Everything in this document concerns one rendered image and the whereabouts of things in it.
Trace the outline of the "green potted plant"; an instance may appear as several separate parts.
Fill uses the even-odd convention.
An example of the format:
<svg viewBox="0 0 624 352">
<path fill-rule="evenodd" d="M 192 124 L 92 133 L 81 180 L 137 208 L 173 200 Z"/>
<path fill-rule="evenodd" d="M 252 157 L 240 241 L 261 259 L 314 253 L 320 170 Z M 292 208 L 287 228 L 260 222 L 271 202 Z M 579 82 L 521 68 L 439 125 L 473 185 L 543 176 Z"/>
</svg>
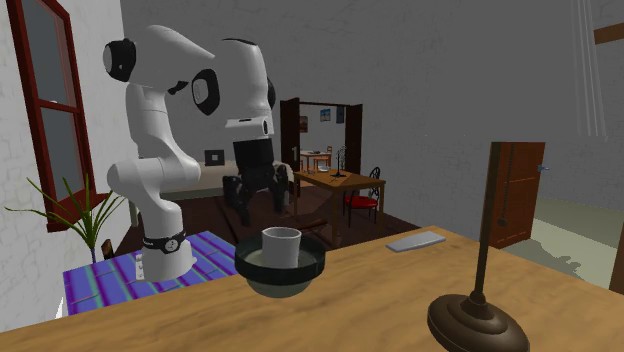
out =
<svg viewBox="0 0 624 352">
<path fill-rule="evenodd" d="M 7 206 L 5 206 L 5 209 L 10 212 L 36 213 L 47 218 L 52 223 L 61 224 L 65 228 L 72 229 L 89 248 L 92 262 L 96 263 L 96 242 L 103 224 L 126 200 L 126 198 L 121 195 L 113 197 L 115 194 L 113 190 L 110 190 L 106 194 L 95 194 L 92 196 L 89 182 L 86 182 L 84 189 L 85 200 L 80 201 L 69 187 L 68 181 L 63 178 L 65 189 L 68 192 L 70 202 L 73 205 L 73 209 L 69 210 L 67 207 L 61 205 L 59 201 L 54 200 L 50 195 L 46 194 L 30 178 L 28 178 L 27 181 L 44 197 L 45 200 L 50 201 L 54 206 L 66 213 L 66 216 L 59 215 L 53 211 L 42 212 L 35 209 L 12 209 Z"/>
</svg>

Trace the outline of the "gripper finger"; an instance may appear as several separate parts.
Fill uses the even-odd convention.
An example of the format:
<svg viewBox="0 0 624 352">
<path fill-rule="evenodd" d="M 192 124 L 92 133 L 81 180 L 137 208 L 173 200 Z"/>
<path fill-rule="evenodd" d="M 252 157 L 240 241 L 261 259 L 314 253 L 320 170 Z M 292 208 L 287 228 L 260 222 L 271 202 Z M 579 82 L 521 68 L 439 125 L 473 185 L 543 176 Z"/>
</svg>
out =
<svg viewBox="0 0 624 352">
<path fill-rule="evenodd" d="M 264 173 L 266 187 L 272 193 L 274 211 L 281 213 L 284 208 L 286 193 L 289 190 L 287 168 L 283 164 L 265 165 Z"/>
<path fill-rule="evenodd" d="M 226 204 L 238 213 L 243 226 L 250 225 L 249 202 L 259 190 L 259 178 L 251 172 L 222 178 Z"/>
</svg>

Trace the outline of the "brown open door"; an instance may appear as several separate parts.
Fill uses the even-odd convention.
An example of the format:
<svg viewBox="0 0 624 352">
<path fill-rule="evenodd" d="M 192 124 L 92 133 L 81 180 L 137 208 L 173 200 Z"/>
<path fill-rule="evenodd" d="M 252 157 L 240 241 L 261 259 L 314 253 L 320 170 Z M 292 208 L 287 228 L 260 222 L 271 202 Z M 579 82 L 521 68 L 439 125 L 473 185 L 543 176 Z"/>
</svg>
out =
<svg viewBox="0 0 624 352">
<path fill-rule="evenodd" d="M 505 248 L 531 237 L 544 142 L 502 142 L 489 244 Z"/>
</svg>

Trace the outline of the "dark double door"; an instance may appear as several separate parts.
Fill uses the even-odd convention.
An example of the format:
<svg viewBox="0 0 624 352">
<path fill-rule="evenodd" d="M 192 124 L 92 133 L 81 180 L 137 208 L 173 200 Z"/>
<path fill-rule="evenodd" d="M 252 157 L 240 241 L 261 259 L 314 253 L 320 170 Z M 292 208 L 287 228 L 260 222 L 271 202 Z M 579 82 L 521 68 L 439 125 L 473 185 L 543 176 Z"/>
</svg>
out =
<svg viewBox="0 0 624 352">
<path fill-rule="evenodd" d="M 344 123 L 319 122 L 316 130 L 306 132 L 312 138 L 312 144 L 321 147 L 332 146 L 339 149 L 346 147 L 346 170 L 361 173 L 363 105 L 345 105 L 320 102 L 305 102 L 299 98 L 280 101 L 280 141 L 281 160 L 288 163 L 293 171 L 300 170 L 300 107 L 314 107 L 321 111 L 322 107 L 344 110 Z"/>
</svg>

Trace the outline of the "brown lamp stand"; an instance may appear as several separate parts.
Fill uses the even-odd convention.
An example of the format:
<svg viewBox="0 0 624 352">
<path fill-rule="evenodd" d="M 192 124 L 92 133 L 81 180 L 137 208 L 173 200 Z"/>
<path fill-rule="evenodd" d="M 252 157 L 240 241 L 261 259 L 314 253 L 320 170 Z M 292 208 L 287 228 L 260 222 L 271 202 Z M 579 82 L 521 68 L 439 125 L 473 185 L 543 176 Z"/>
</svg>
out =
<svg viewBox="0 0 624 352">
<path fill-rule="evenodd" d="M 442 295 L 427 310 L 428 328 L 448 352 L 530 352 L 517 321 L 484 295 L 501 151 L 500 142 L 491 144 L 474 289 L 468 295 Z"/>
</svg>

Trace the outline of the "white cup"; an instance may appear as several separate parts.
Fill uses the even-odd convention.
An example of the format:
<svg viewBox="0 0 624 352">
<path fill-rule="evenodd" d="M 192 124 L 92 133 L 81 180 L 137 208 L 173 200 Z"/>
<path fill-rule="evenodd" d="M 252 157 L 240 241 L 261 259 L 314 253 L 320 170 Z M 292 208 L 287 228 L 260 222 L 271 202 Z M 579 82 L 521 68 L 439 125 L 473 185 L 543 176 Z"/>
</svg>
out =
<svg viewBox="0 0 624 352">
<path fill-rule="evenodd" d="M 269 227 L 262 231 L 262 264 L 268 268 L 298 266 L 302 233 L 289 227 Z"/>
</svg>

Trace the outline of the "red framed window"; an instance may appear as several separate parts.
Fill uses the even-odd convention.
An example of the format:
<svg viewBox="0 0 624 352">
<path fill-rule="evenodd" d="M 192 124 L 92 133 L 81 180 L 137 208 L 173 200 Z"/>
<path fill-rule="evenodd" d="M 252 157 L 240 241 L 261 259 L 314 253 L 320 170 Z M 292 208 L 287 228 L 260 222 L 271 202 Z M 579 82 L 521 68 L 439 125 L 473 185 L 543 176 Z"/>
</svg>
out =
<svg viewBox="0 0 624 352">
<path fill-rule="evenodd" d="M 69 13 L 57 0 L 5 0 L 35 151 L 44 210 L 61 216 L 47 230 L 80 219 L 105 195 L 94 181 Z"/>
</svg>

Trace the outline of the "black chair with red seat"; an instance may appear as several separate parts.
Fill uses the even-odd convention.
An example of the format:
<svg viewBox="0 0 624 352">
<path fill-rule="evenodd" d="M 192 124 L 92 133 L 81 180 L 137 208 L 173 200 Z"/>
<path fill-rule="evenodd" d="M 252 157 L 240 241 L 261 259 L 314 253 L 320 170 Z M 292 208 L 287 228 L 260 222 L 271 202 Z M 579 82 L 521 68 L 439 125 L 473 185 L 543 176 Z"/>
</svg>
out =
<svg viewBox="0 0 624 352">
<path fill-rule="evenodd" d="M 377 222 L 379 200 L 381 198 L 380 188 L 370 188 L 366 196 L 357 195 L 356 190 L 350 193 L 343 193 L 342 212 L 348 217 L 348 226 L 351 226 L 351 214 L 353 209 L 367 209 L 368 216 L 373 216 Z"/>
</svg>

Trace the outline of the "dark bowl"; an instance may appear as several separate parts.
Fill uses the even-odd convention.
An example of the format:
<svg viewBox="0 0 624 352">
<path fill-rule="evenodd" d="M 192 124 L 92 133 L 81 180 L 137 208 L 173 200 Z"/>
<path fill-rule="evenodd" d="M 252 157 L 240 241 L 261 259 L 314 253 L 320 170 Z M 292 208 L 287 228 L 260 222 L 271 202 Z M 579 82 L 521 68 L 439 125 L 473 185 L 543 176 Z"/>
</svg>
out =
<svg viewBox="0 0 624 352">
<path fill-rule="evenodd" d="M 303 292 L 324 270 L 325 247 L 302 234 L 298 266 L 291 269 L 268 268 L 261 260 L 262 231 L 236 246 L 236 271 L 256 293 L 265 297 L 287 298 Z"/>
</svg>

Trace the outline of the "purple patterned robot stand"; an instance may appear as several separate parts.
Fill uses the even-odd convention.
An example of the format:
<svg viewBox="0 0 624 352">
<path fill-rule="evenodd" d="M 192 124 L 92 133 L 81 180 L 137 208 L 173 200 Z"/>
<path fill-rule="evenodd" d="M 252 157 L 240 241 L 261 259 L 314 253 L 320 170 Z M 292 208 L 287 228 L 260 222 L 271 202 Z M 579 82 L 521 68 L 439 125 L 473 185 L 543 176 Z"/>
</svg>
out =
<svg viewBox="0 0 624 352">
<path fill-rule="evenodd" d="M 197 258 L 186 274 L 168 281 L 146 282 L 136 278 L 138 251 L 88 264 L 63 273 L 65 301 L 70 315 L 145 298 L 236 273 L 235 247 L 205 231 L 189 237 Z"/>
</svg>

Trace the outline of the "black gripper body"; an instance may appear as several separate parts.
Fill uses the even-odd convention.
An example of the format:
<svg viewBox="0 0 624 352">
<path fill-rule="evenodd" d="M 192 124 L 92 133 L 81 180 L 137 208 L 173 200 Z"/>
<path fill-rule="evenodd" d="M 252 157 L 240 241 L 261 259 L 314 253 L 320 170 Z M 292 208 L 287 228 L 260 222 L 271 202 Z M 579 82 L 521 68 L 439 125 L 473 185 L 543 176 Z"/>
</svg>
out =
<svg viewBox="0 0 624 352">
<path fill-rule="evenodd" d="M 256 169 L 274 162 L 271 138 L 237 141 L 233 143 L 235 161 L 239 173 Z"/>
</svg>

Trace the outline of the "wooden dining table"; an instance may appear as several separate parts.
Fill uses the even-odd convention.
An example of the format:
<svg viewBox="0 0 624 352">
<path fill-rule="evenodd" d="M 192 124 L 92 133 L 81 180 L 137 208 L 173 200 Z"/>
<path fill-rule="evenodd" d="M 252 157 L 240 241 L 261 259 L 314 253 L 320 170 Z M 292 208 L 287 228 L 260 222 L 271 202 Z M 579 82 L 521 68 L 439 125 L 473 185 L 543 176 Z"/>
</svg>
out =
<svg viewBox="0 0 624 352">
<path fill-rule="evenodd" d="M 330 169 L 328 172 L 316 172 L 313 174 L 309 174 L 303 171 L 294 172 L 294 181 L 293 181 L 293 204 L 294 210 L 293 214 L 295 216 L 298 215 L 298 194 L 300 189 L 300 182 L 305 181 L 312 185 L 321 187 L 325 190 L 329 190 L 331 192 L 331 217 L 330 217 L 330 225 L 332 229 L 331 235 L 331 247 L 338 247 L 338 206 L 341 204 L 344 199 L 344 193 L 349 193 L 350 191 L 358 191 L 363 189 L 379 189 L 379 200 L 378 200 L 378 210 L 376 212 L 377 219 L 377 231 L 378 235 L 381 236 L 383 232 L 383 217 L 384 217 L 384 196 L 385 196 L 385 185 L 386 181 L 382 179 L 372 178 L 368 176 L 363 176 L 357 173 L 351 173 L 348 171 L 341 171 L 341 174 L 344 174 L 344 177 L 337 177 L 338 170 Z"/>
</svg>

